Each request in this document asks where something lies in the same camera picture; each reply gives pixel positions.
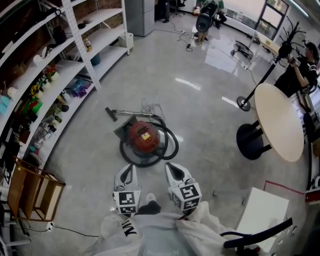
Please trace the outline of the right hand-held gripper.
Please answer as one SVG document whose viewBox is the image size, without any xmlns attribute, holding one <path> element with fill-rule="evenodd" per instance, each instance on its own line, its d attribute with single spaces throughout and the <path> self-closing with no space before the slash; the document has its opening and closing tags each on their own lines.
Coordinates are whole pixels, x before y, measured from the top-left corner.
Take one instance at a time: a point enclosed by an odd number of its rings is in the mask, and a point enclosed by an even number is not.
<svg viewBox="0 0 320 256">
<path fill-rule="evenodd" d="M 191 178 L 189 170 L 180 164 L 165 163 L 167 182 L 171 187 L 171 200 L 184 215 L 190 215 L 201 202 L 199 184 Z"/>
</svg>

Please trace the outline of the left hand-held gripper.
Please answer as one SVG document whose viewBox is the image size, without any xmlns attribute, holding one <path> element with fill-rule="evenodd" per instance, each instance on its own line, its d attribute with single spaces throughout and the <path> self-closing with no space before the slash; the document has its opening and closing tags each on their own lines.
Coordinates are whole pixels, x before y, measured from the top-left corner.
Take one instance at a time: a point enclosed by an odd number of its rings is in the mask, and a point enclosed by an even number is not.
<svg viewBox="0 0 320 256">
<path fill-rule="evenodd" d="M 127 184 L 128 186 L 138 185 L 138 176 L 136 166 L 128 164 L 123 167 L 114 177 L 114 184 Z M 135 188 L 126 188 L 120 185 L 114 189 L 113 199 L 116 203 L 118 214 L 131 217 L 139 210 L 141 200 L 141 190 Z"/>
</svg>

